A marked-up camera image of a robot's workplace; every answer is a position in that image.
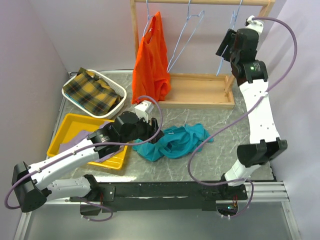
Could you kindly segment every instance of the light blue hanger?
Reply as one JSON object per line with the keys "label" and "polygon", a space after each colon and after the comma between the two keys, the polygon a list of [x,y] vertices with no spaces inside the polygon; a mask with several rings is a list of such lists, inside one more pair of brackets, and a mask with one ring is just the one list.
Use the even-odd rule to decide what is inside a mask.
{"label": "light blue hanger", "polygon": [[146,30],[147,30],[147,27],[148,27],[148,25],[149,25],[149,20],[154,17],[154,15],[149,16],[149,4],[148,4],[148,0],[146,0],[145,2],[146,2],[147,21],[146,21],[146,25],[145,25],[144,30],[143,30],[143,36],[146,34]]}
{"label": "light blue hanger", "polygon": [[[243,0],[241,0],[241,2],[240,2],[240,4],[239,4],[239,7],[238,7],[237,12],[236,12],[236,11],[233,11],[233,13],[232,13],[232,15],[231,15],[230,28],[231,28],[231,24],[232,24],[232,21],[233,21],[233,25],[232,25],[232,28],[231,28],[231,29],[234,29],[235,26],[236,26],[236,22],[237,22],[237,18],[238,18],[238,14],[239,14],[239,10],[240,10],[242,1],[243,1]],[[219,75],[223,63],[224,63],[224,58],[221,57],[220,65],[219,65],[218,71],[216,72],[216,76]]]}
{"label": "light blue hanger", "polygon": [[[179,38],[178,38],[178,41],[176,42],[176,45],[175,45],[175,48],[174,48],[174,51],[173,51],[173,55],[172,55],[172,57],[171,57],[171,59],[170,59],[170,61],[169,61],[168,67],[167,67],[167,69],[166,69],[166,71],[167,71],[168,73],[170,72],[170,70],[172,69],[172,67],[175,65],[175,63],[176,63],[176,61],[178,60],[178,58],[180,57],[181,53],[185,50],[187,44],[189,43],[190,39],[191,39],[192,36],[194,35],[195,31],[197,30],[197,28],[199,27],[200,23],[202,22],[202,20],[203,20],[203,18],[204,18],[204,16],[205,16],[205,10],[202,10],[202,11],[201,11],[199,14],[197,14],[197,15],[190,15],[190,2],[191,2],[191,0],[189,0],[189,3],[188,3],[188,13],[187,13],[187,17],[186,17],[185,24],[184,24],[184,26],[183,26],[183,28],[182,28],[182,31],[181,31],[180,36],[179,36]],[[178,47],[178,45],[179,45],[181,36],[182,36],[182,34],[184,33],[184,30],[185,30],[185,28],[186,28],[186,26],[187,26],[188,21],[189,21],[192,17],[198,17],[198,18],[199,18],[200,16],[201,16],[201,18],[200,18],[198,24],[196,25],[195,29],[193,30],[191,36],[189,37],[188,41],[187,41],[187,42],[185,43],[185,45],[183,46],[183,48],[182,48],[182,50],[180,51],[179,55],[176,57],[176,59],[174,60],[174,62],[173,62],[172,65],[170,66],[171,61],[172,61],[173,58],[175,57],[175,53],[176,53],[177,47]]]}

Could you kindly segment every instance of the tabletop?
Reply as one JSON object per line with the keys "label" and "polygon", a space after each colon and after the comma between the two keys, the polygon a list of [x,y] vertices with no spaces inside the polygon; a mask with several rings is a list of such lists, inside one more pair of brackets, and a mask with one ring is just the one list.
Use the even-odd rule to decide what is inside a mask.
{"label": "tabletop", "polygon": [[[127,98],[123,111],[133,111],[132,97],[132,73],[109,73],[102,72],[105,76],[123,86],[127,91]],[[242,94],[236,84],[233,86],[235,101],[234,109],[187,109],[187,108],[163,108],[163,126],[166,129],[172,126],[190,126],[201,123],[204,128],[213,134],[227,124],[230,124],[243,113],[246,105]],[[80,108],[64,101],[60,108],[58,127],[68,113],[87,115]],[[158,110],[154,108],[151,117],[160,118]],[[250,128],[248,118],[230,127],[207,143],[201,152],[198,152],[192,160],[191,170],[193,175],[202,181],[218,181],[222,174],[227,172],[237,160],[237,146],[248,144]],[[79,178],[85,174],[92,174],[98,181],[104,182],[171,182],[191,181],[188,174],[187,163],[190,154],[178,159],[162,157],[158,161],[150,162],[138,155],[131,147],[128,148],[122,169],[108,169],[85,164],[64,175],[62,179]],[[252,175],[252,180],[270,181],[274,175],[269,163],[257,169]]]}

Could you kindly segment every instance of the yellow tray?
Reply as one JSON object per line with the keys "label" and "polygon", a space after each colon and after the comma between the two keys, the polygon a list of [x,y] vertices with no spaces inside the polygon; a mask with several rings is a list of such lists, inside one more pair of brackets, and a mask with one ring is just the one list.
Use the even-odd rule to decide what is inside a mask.
{"label": "yellow tray", "polygon": [[[66,144],[73,139],[80,131],[85,130],[88,132],[94,132],[102,125],[105,121],[114,122],[113,120],[94,118],[91,116],[84,116],[74,113],[68,113],[65,115],[62,124],[56,133],[48,151],[46,154],[49,157],[53,157],[59,153],[60,144]],[[110,168],[110,169],[121,169],[124,163],[125,155],[128,146],[124,146],[123,151],[109,158],[108,160],[98,162],[88,162],[90,165]]]}

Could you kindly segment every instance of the wooden base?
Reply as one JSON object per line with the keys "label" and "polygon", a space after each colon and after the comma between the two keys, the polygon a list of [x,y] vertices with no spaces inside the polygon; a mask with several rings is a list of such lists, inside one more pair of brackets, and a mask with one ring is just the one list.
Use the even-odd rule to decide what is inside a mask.
{"label": "wooden base", "polygon": [[170,76],[171,91],[165,101],[159,101],[162,108],[233,109],[235,106],[232,91],[225,95],[228,75],[172,73]]}

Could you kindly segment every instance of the hanging orange garment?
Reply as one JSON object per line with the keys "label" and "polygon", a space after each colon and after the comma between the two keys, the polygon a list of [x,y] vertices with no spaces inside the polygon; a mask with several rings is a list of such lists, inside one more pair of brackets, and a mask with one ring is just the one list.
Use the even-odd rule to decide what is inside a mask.
{"label": "hanging orange garment", "polygon": [[158,11],[142,37],[137,53],[132,74],[132,104],[142,95],[150,96],[157,101],[165,100],[165,96],[171,90],[167,67],[167,46],[161,14]]}

